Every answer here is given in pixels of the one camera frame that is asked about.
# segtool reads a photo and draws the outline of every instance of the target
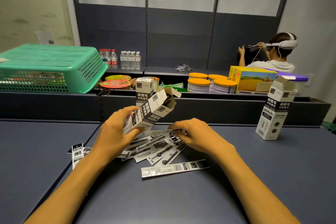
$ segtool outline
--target plastic basket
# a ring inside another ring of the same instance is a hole
[[[2,91],[86,93],[108,68],[93,47],[25,44],[0,58]]]

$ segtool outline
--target person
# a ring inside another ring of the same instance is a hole
[[[269,41],[270,44],[281,43],[282,41],[296,40],[296,35],[293,33],[277,33]],[[292,73],[295,69],[295,66],[292,63],[287,61],[287,56],[292,53],[292,49],[284,49],[279,45],[276,46],[267,46],[265,43],[258,43],[256,45],[258,48],[265,48],[268,61],[255,61],[247,65],[247,67],[259,67],[276,70],[279,72]],[[245,48],[238,48],[240,54],[239,66],[245,66]]]
[[[91,185],[109,162],[143,130],[123,133],[124,120],[138,107],[125,107],[111,115],[101,127],[90,153],[82,158],[61,186],[26,220],[25,224],[72,223]],[[280,200],[251,171],[235,147],[198,119],[177,121],[171,129],[185,129],[177,136],[195,150],[213,156],[236,191],[249,221],[263,223],[299,223]]]

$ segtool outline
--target wall outlet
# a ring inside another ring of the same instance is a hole
[[[309,73],[309,74],[306,74],[306,76],[308,76],[308,81],[306,82],[305,87],[310,87],[310,84],[312,83],[314,74],[313,73]]]

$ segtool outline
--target cardboard box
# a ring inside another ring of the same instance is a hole
[[[276,140],[297,93],[295,82],[278,77],[271,86],[263,107],[256,133],[264,140]]]
[[[136,106],[143,105],[143,103],[145,103],[153,95],[154,83],[155,81],[153,78],[140,77],[136,79]]]
[[[248,69],[248,70],[257,70],[257,71],[263,71],[263,70],[266,70],[264,68],[258,68],[258,67],[240,67],[240,66],[231,66],[230,67],[230,72],[229,72],[229,80],[232,80],[234,79],[235,77],[235,74],[236,74],[236,70],[237,68],[241,68],[241,69]]]
[[[149,98],[139,110],[134,111],[124,124],[124,133],[133,128],[143,127],[150,130],[162,117],[169,114],[176,104],[174,96],[181,97],[181,93],[172,87],[164,88]]]
[[[237,82],[236,94],[267,95],[277,72],[237,68],[233,81]]]

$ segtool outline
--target white cardboard box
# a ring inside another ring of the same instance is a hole
[[[280,76],[273,82],[263,107],[256,133],[264,140],[276,140],[297,93],[291,78]]]
[[[153,78],[137,78],[135,81],[136,106],[143,105],[152,95],[154,91]]]
[[[139,110],[134,111],[124,124],[124,133],[133,128],[143,127],[150,130],[162,117],[169,114],[176,104],[174,96],[181,97],[181,93],[172,87],[164,88],[150,97]]]

